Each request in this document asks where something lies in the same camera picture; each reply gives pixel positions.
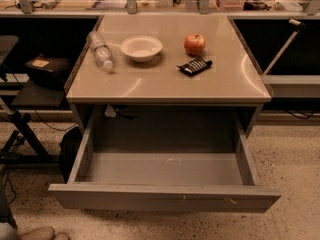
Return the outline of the black side table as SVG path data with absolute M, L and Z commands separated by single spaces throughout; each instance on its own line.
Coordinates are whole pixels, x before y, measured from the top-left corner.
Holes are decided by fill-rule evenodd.
M 5 111 L 9 121 L 16 129 L 1 150 L 2 164 L 35 164 L 57 163 L 58 155 L 51 155 L 29 127 L 30 113 L 38 114 L 45 112 L 69 110 L 65 94 L 62 90 L 51 90 L 35 84 L 32 80 L 18 80 L 13 73 L 1 72 L 1 108 Z M 31 148 L 34 155 L 22 155 L 11 152 L 10 149 L 15 141 L 23 137 Z

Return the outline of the white leaning pole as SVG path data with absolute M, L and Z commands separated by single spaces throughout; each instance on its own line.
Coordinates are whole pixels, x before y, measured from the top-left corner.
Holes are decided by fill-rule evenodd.
M 289 45 L 293 42 L 293 40 L 296 38 L 298 33 L 304 28 L 305 24 L 302 23 L 299 20 L 296 19 L 290 19 L 289 23 L 294 27 L 293 33 L 289 36 L 287 41 L 284 43 L 284 45 L 280 48 L 278 53 L 275 55 L 275 57 L 272 59 L 270 64 L 267 66 L 265 71 L 263 72 L 263 75 L 266 76 L 268 75 L 275 63 L 280 59 L 280 57 L 283 55 L 283 53 L 286 51 L 286 49 L 289 47 Z

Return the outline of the black backpack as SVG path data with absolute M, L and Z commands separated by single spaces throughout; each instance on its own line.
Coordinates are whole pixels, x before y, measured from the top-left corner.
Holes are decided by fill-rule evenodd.
M 67 182 L 69 179 L 81 141 L 82 134 L 78 127 L 69 130 L 62 138 L 60 143 L 59 167 L 64 182 Z

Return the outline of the white bowl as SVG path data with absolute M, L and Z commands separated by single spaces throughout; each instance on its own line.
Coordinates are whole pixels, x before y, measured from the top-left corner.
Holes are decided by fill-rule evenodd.
M 159 54 L 162 43 L 155 37 L 137 35 L 125 39 L 120 46 L 121 52 L 135 62 L 148 62 Z

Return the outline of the clear plastic water bottle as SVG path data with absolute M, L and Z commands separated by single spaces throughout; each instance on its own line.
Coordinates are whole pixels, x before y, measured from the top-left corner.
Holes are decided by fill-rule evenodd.
M 105 71 L 111 72 L 113 70 L 112 53 L 101 34 L 91 31 L 87 36 L 87 42 L 96 64 Z

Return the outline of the grey drawer cabinet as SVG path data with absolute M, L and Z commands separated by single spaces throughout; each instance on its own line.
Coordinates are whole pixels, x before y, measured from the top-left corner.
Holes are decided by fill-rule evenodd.
M 110 13 L 98 31 L 114 56 L 114 72 L 97 67 L 88 52 L 67 93 L 76 121 L 85 127 L 91 104 L 201 104 L 259 106 L 271 94 L 247 55 L 229 18 L 224 14 Z M 190 60 L 184 38 L 192 32 L 206 39 L 205 57 L 211 69 L 190 78 L 177 67 Z M 135 63 L 120 51 L 128 37 L 149 35 L 163 44 L 159 56 Z

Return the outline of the black snack bar wrapper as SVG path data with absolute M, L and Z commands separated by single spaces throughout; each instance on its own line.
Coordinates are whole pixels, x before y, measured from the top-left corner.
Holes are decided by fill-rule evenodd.
M 213 65 L 211 60 L 205 61 L 202 57 L 197 57 L 184 65 L 178 65 L 177 68 L 183 74 L 193 77 L 205 70 L 208 70 Z

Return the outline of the tan shoe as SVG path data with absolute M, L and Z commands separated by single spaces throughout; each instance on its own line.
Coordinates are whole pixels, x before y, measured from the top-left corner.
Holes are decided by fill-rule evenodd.
M 55 230 L 51 226 L 45 226 L 33 229 L 20 236 L 20 240 L 52 240 L 55 236 Z

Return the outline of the grey top drawer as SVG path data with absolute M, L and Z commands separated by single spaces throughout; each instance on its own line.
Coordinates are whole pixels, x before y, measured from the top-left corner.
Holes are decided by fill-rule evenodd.
M 49 188 L 69 209 L 267 211 L 264 187 L 235 110 L 129 107 L 94 110 L 67 183 Z

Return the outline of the red apple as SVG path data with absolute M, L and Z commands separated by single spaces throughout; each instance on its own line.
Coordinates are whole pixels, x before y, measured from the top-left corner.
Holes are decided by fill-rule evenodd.
M 191 33 L 184 39 L 184 49 L 188 55 L 199 56 L 205 49 L 206 41 L 202 34 Z

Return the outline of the black box with label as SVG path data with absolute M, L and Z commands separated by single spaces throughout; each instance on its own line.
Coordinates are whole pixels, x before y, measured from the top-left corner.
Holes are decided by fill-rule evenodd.
M 53 90 L 62 90 L 72 71 L 72 63 L 68 58 L 49 58 L 40 54 L 26 62 L 28 77 L 37 85 Z

